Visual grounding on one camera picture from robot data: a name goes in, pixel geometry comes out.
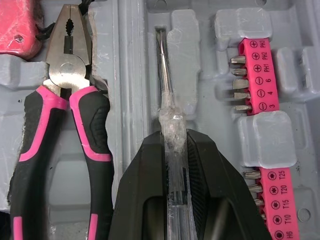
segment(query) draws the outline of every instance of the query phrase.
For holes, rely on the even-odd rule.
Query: black handle grip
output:
[[[8,194],[13,240],[46,239],[46,171],[66,107],[43,86],[25,98],[22,148]]]
[[[106,131],[109,99],[94,86],[90,86],[71,95],[70,107],[90,179],[91,215],[88,240],[107,240],[113,214],[114,180],[114,166]]]

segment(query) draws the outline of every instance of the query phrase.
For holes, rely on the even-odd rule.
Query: gray plastic tool case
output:
[[[65,3],[42,0],[44,25]],[[160,106],[155,28],[168,32],[173,89],[187,127],[209,135],[222,154],[244,171],[240,117],[227,93],[235,77],[229,59],[247,38],[270,38],[280,109],[292,124],[297,157],[291,167],[300,239],[320,239],[320,0],[96,0],[87,19],[93,32],[92,71],[108,84],[106,120],[119,180],[143,139],[158,131]],[[48,77],[41,52],[25,62],[0,55],[0,210],[18,159],[24,99]],[[72,115],[63,125],[47,179],[50,239],[86,239],[90,185]]]

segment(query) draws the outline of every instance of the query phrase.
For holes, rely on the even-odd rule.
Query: screwdriver tip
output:
[[[234,56],[230,60],[231,64],[246,64],[246,56]]]
[[[248,105],[237,105],[237,106],[235,106],[235,110],[237,110],[237,111],[250,111],[250,110],[252,110],[252,107],[248,106]]]
[[[260,179],[261,172],[259,170],[245,171],[243,172],[243,176],[245,179]]]
[[[258,185],[258,184],[249,185],[248,188],[249,188],[249,191],[252,193],[262,193],[263,192],[262,186]]]
[[[247,89],[249,87],[249,81],[247,79],[235,79],[233,81],[232,88],[237,89]]]
[[[234,93],[234,99],[240,100],[240,99],[250,99],[251,95],[248,92],[235,92]]]
[[[248,72],[247,72],[247,69],[245,68],[236,68],[236,69],[233,69],[231,73],[236,77],[243,77],[243,76],[246,76]]]
[[[261,217],[262,217],[263,220],[265,220],[265,221],[267,220],[267,217],[266,217],[266,215],[264,213],[261,214]]]
[[[254,203],[256,206],[264,206],[265,205],[265,202],[262,200],[262,199],[254,199]]]

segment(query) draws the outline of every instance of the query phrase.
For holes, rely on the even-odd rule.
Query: pink and black pliers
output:
[[[22,147],[8,195],[13,240],[48,239],[46,171],[67,110],[64,89],[71,89],[69,104],[89,172],[87,239],[108,239],[114,178],[105,127],[110,102],[87,79],[92,43],[86,26],[77,5],[63,6],[49,40],[49,79],[25,98]]]

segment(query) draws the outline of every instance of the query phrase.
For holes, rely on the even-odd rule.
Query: pliers jaw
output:
[[[46,63],[51,82],[74,93],[88,87],[87,66],[91,64],[92,42],[78,5],[65,4],[49,40]],[[49,81],[43,84],[56,94],[58,88]]]

